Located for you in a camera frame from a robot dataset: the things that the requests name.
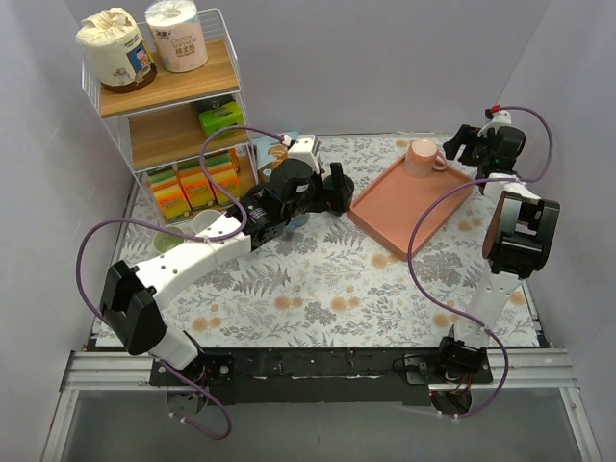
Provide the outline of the patterned blue mug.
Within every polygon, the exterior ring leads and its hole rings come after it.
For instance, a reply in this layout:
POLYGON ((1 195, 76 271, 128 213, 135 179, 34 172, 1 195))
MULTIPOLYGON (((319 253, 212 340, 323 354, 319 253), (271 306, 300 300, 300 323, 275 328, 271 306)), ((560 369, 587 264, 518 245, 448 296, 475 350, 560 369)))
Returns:
POLYGON ((304 226, 309 221, 309 214, 301 214, 293 218, 289 224, 285 227, 285 230, 289 233, 294 232, 297 228, 304 226))

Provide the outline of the pink mug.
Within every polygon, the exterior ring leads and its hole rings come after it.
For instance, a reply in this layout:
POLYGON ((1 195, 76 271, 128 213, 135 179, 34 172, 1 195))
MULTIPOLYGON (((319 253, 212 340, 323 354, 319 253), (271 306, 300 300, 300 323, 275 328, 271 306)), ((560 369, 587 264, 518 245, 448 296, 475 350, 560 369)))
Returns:
POLYGON ((433 172, 446 170, 449 164, 434 141, 416 139, 410 142, 403 166, 408 175, 426 178, 433 172))

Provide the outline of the light blue mug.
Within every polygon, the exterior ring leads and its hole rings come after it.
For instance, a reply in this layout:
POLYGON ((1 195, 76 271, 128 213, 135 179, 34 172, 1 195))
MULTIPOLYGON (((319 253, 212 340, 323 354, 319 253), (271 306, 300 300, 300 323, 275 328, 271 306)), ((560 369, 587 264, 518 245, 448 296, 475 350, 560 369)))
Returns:
POLYGON ((195 235, 205 231, 221 217, 217 210, 203 210, 198 212, 192 220, 192 231, 195 235))

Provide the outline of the green mug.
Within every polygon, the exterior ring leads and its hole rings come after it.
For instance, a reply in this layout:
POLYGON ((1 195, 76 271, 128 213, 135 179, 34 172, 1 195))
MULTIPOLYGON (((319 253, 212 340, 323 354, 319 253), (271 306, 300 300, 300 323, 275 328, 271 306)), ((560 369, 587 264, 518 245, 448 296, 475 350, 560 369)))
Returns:
POLYGON ((178 234, 184 234, 184 231, 180 227, 175 226, 167 227, 166 232, 156 232, 152 240, 154 250, 158 254, 163 254, 182 244, 184 239, 178 237, 178 234))

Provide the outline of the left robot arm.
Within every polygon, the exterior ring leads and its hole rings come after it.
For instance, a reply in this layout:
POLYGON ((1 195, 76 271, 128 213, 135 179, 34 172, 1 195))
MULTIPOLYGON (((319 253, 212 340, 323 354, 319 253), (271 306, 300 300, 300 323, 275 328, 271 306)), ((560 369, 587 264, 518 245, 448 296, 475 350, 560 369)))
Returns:
POLYGON ((187 333, 166 324, 163 309, 207 273, 281 235, 294 218, 348 211, 354 184, 341 164, 330 170, 324 176, 288 159, 267 184, 251 188, 204 231, 133 267, 123 261, 111 266, 100 311, 127 352, 148 353, 170 366, 181 383, 197 383, 205 372, 201 353, 187 333))

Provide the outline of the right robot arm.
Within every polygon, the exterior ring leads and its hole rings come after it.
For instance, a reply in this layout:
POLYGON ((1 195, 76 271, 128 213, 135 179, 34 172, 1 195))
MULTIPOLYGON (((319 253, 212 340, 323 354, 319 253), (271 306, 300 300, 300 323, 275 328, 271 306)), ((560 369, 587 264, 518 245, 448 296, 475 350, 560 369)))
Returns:
POLYGON ((532 193, 514 171, 526 135, 512 126, 461 125, 443 144, 446 158, 476 167, 481 193, 496 205, 482 246, 484 271, 466 315, 439 344, 437 374, 447 382, 472 379, 487 368, 486 332, 524 280, 547 263, 560 212, 558 203, 532 193))

